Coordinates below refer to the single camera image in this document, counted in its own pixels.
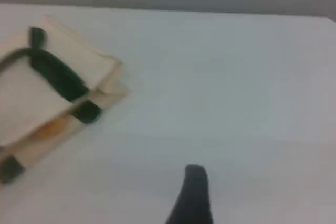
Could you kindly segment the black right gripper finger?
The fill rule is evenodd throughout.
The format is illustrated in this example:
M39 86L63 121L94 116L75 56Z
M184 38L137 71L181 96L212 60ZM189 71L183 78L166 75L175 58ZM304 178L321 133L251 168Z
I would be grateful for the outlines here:
M181 190L166 223L213 222L207 172L201 165L189 164L185 167Z

